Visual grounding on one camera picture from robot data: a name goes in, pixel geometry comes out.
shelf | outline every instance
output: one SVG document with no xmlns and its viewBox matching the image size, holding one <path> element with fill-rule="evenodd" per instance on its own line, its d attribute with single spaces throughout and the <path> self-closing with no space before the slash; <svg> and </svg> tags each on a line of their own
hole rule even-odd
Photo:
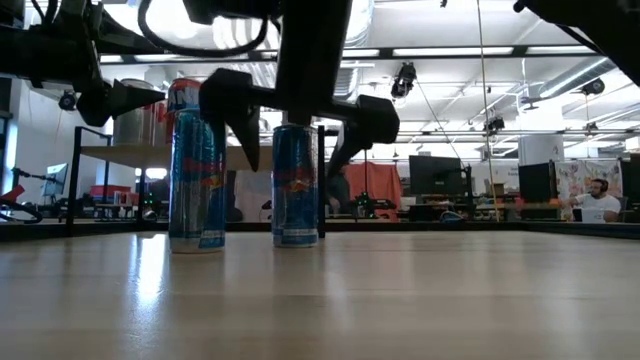
<svg viewBox="0 0 640 360">
<path fill-rule="evenodd" d="M 119 145 L 119 146 L 83 146 L 82 155 L 99 160 L 125 165 L 133 168 L 165 168 L 171 166 L 171 146 Z M 260 147 L 260 168 L 258 171 L 271 171 L 273 168 L 271 146 Z M 239 146 L 227 148 L 227 170 L 251 170 L 247 157 Z"/>
</svg>

man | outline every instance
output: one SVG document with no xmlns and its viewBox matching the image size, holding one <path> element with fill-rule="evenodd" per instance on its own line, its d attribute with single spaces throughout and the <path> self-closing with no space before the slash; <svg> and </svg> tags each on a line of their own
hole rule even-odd
<svg viewBox="0 0 640 360">
<path fill-rule="evenodd" d="M 616 222 L 620 212 L 620 201 L 608 195 L 609 182 L 604 179 L 591 180 L 591 191 L 589 194 L 582 194 L 571 197 L 562 202 L 563 206 L 580 206 L 583 209 L 603 210 L 603 218 L 606 222 Z"/>
<path fill-rule="evenodd" d="M 349 202 L 351 201 L 351 194 L 349 191 L 349 181 L 345 172 L 347 166 L 343 166 L 340 172 L 331 179 L 327 179 L 327 202 L 331 206 L 331 213 L 337 214 L 350 214 Z"/>
</svg>

